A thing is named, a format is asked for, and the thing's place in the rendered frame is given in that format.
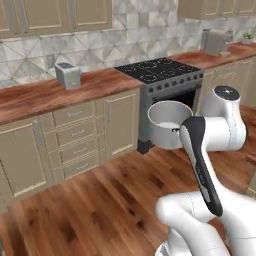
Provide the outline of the beige upper cupboard run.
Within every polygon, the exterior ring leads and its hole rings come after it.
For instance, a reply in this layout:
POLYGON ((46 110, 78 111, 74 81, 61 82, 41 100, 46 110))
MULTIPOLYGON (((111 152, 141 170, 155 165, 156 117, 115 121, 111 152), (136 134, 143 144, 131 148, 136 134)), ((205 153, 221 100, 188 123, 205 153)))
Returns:
POLYGON ((206 20, 256 15, 256 0, 179 0, 180 18, 206 20))

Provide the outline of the grey oven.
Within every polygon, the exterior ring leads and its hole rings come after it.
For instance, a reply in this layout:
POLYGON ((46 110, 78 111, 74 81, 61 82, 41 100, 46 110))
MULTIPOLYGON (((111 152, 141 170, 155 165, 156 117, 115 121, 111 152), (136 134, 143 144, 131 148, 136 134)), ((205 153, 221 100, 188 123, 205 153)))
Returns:
POLYGON ((179 101, 196 112, 198 97, 202 87, 203 77, 186 81, 183 75, 151 84, 143 84, 140 88, 139 128, 137 151, 146 154, 155 145, 149 137, 148 109, 159 101, 179 101))

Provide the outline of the black hob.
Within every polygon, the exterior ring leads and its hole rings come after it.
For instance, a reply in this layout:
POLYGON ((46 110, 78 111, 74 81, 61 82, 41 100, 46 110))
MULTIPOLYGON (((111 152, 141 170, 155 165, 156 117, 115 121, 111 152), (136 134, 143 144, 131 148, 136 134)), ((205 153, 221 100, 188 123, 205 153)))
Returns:
POLYGON ((186 81, 203 77, 201 69, 166 57, 118 66, 116 70, 145 84, 183 75, 187 76, 186 81))

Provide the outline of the grey toaster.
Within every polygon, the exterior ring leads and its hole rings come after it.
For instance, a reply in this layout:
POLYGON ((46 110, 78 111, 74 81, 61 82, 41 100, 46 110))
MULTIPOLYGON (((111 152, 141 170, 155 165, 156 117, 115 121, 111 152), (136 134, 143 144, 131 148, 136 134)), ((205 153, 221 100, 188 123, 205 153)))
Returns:
POLYGON ((81 86, 80 69, 69 63, 59 62, 55 64, 57 81, 66 89, 73 90, 81 86))

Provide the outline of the grey saucepan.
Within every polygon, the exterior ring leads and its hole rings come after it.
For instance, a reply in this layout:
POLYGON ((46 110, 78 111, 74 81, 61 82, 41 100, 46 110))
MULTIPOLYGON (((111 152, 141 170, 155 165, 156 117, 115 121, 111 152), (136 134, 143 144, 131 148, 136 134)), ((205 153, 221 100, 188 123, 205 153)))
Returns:
POLYGON ((159 101, 148 109, 149 137, 160 148, 182 148, 179 137, 181 124, 193 115, 190 107, 179 101, 159 101))

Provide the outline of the beige lower cupboard door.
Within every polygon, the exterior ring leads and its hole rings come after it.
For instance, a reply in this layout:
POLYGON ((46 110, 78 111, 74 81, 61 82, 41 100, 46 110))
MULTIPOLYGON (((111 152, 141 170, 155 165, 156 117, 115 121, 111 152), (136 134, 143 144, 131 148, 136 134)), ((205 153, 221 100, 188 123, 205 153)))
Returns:
POLYGON ((0 194, 7 205, 45 190, 54 178, 38 117, 0 125, 0 194), (43 143, 34 130, 37 120, 43 143))
POLYGON ((106 159, 123 156, 137 148, 139 122, 138 89, 108 96, 105 106, 106 159), (110 122, 107 121, 107 101, 111 102, 110 122))

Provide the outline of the green plant in pot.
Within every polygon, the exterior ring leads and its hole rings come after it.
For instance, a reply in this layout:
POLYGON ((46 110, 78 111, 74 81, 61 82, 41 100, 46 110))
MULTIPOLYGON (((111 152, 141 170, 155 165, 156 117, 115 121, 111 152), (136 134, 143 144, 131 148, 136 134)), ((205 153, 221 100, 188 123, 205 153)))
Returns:
POLYGON ((254 34, 252 32, 244 32, 242 35, 243 44, 251 44, 254 40, 254 34))

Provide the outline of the beige drawer front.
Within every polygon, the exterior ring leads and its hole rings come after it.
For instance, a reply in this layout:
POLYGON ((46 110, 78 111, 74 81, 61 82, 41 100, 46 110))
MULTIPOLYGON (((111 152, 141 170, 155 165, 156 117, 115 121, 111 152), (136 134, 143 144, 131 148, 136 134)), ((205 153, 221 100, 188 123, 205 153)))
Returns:
POLYGON ((92 120, 92 121, 76 124, 65 130, 58 131, 56 133, 56 138, 57 138, 58 145, 63 146, 63 145, 75 142, 77 140, 86 138, 88 136, 95 135, 96 133, 97 133, 96 121, 92 120), (85 130, 83 134, 80 134, 78 136, 73 136, 73 137, 70 136, 70 134, 77 133, 82 130, 85 130))
POLYGON ((97 139, 93 138, 87 141, 83 141, 79 144, 74 144, 70 148, 60 151, 60 158, 63 163, 86 155, 98 149, 97 139))
POLYGON ((79 161, 76 161, 63 168, 64 179, 69 179, 91 168, 97 167, 98 165, 99 157, 97 154, 82 158, 79 161))
POLYGON ((95 102, 84 102, 52 112, 53 122, 56 127, 67 125, 95 116, 95 102))

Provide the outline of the beige cupboard run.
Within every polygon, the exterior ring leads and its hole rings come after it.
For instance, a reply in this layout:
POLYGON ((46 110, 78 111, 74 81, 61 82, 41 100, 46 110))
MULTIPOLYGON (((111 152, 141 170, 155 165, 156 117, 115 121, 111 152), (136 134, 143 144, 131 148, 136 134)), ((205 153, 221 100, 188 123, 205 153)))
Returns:
POLYGON ((256 0, 179 0, 180 18, 206 20, 256 15, 256 0))
POLYGON ((243 103, 255 72, 256 56, 205 69, 196 112, 212 89, 218 85, 234 87, 240 93, 240 102, 243 103))

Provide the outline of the grey coffee machine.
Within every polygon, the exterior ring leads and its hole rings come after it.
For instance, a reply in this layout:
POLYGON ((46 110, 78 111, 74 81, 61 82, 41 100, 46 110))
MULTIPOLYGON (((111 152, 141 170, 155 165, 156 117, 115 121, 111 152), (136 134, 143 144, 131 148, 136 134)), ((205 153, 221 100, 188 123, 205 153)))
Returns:
POLYGON ((232 30, 204 29, 201 40, 201 51, 211 56, 219 56, 227 50, 228 43, 232 40, 232 30))

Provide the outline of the beige cupboard door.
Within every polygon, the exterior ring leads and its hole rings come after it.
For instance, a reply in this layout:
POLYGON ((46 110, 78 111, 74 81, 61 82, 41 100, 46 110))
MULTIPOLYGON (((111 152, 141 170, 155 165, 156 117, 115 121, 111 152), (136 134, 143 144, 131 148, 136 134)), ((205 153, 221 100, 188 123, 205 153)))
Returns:
POLYGON ((64 33, 69 30, 66 0, 14 0, 23 35, 64 33))
POLYGON ((0 38, 15 37, 18 34, 13 0, 0 0, 0 38))
POLYGON ((77 28, 74 31, 112 27, 112 0, 75 0, 77 28))
POLYGON ((0 194, 7 205, 45 190, 54 178, 38 117, 0 125, 0 194), (34 130, 37 120, 43 143, 34 130))
POLYGON ((123 156, 137 148, 139 122, 138 89, 108 96, 105 106, 106 159, 123 156), (111 102, 110 122, 107 121, 107 101, 111 102))

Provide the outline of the beige upper cupboard door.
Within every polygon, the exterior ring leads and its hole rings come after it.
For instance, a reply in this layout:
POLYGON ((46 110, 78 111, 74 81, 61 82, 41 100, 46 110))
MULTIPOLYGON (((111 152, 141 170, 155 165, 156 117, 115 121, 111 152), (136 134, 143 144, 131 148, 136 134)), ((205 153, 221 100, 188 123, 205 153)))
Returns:
POLYGON ((112 0, 75 0, 77 28, 74 31, 112 27, 112 0))
POLYGON ((0 38, 15 37, 18 34, 13 0, 0 0, 0 38))
POLYGON ((69 30, 66 0, 14 0, 23 35, 64 33, 69 30))

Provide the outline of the beige lower cupboard run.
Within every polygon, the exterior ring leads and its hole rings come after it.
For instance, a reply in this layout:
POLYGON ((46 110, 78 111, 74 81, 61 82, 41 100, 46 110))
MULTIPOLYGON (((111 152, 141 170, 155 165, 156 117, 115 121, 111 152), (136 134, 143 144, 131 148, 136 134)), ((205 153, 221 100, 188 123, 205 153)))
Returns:
POLYGON ((218 85, 234 87, 240 93, 240 102, 243 103, 255 72, 256 56, 205 69, 196 112, 212 89, 218 85))

